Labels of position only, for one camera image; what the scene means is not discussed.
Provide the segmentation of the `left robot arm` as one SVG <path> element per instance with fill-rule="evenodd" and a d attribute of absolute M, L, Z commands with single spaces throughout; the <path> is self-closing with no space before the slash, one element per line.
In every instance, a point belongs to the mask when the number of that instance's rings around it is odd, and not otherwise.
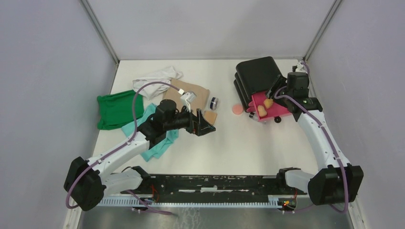
<path fill-rule="evenodd" d="M 203 136 L 216 131 L 197 109 L 194 114 L 186 106 L 176 108 L 173 100 L 163 100 L 145 122 L 136 127 L 132 136 L 108 152 L 89 159 L 75 158 L 69 167 L 64 189 L 67 191 L 66 206 L 89 211 L 111 194 L 135 190 L 139 194 L 149 191 L 150 181 L 141 168 L 122 173 L 115 170 L 130 159 L 140 155 L 166 138 L 171 130 L 185 129 L 188 133 Z"/>

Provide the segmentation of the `tan square compact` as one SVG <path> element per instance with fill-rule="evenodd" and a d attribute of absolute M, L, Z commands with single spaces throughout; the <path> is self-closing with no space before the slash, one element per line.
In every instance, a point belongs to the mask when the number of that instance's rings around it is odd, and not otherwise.
<path fill-rule="evenodd" d="M 211 125 L 214 125 L 216 118 L 217 118 L 217 113 L 207 110 L 204 112 L 204 118 L 208 123 L 210 123 Z"/>

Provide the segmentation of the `orange teardrop makeup sponge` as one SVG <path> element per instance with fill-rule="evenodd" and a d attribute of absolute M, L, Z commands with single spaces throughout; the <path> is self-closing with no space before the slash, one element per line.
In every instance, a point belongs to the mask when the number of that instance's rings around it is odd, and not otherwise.
<path fill-rule="evenodd" d="M 272 99 L 267 98 L 267 99 L 265 99 L 265 100 L 263 101 L 263 106 L 264 106 L 266 109 L 269 109 L 269 108 L 273 105 L 273 103 L 274 103 L 274 101 L 273 101 Z"/>

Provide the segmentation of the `orange gourd makeup sponge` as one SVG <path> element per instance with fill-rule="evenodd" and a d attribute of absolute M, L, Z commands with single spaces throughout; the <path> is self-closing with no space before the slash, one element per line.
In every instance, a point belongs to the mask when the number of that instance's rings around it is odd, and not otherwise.
<path fill-rule="evenodd" d="M 257 106 L 257 114 L 258 114 L 259 117 L 267 116 L 266 108 L 263 105 L 258 105 Z"/>

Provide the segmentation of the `black pink drawer organizer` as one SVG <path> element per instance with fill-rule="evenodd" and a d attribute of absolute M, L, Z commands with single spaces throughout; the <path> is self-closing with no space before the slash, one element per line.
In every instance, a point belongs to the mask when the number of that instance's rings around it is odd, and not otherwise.
<path fill-rule="evenodd" d="M 233 84 L 244 112 L 257 114 L 257 106 L 263 105 L 263 101 L 267 99 L 266 91 L 281 71 L 272 56 L 240 62 L 235 69 Z M 259 122 L 273 119 L 275 123 L 281 123 L 282 117 L 290 114 L 285 107 L 276 102 L 266 111 L 267 116 L 259 117 Z"/>

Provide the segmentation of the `pink round sponge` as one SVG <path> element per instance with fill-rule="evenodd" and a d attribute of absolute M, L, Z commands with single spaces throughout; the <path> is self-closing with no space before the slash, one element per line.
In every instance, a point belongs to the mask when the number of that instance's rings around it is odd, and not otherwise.
<path fill-rule="evenodd" d="M 241 115 L 244 112 L 244 108 L 241 104 L 235 104 L 232 106 L 232 112 L 235 115 Z"/>

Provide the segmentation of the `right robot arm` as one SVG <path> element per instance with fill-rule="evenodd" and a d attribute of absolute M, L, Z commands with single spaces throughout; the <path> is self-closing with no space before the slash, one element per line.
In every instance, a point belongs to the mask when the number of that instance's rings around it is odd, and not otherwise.
<path fill-rule="evenodd" d="M 296 188 L 307 193 L 313 205 L 335 208 L 342 204 L 341 212 L 347 211 L 357 196 L 364 173 L 343 154 L 327 126 L 321 103 L 309 96 L 309 75 L 303 72 L 290 72 L 287 77 L 278 75 L 266 97 L 292 114 L 308 139 L 318 166 L 316 174 L 294 167 L 280 169 L 277 191 L 287 195 Z"/>

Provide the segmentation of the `blue round jar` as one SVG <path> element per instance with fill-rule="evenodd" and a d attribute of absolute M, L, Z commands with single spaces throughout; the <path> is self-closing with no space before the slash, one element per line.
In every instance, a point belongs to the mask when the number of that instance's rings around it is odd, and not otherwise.
<path fill-rule="evenodd" d="M 210 109 L 211 110 L 216 110 L 218 106 L 218 98 L 217 97 L 212 97 L 210 101 Z"/>

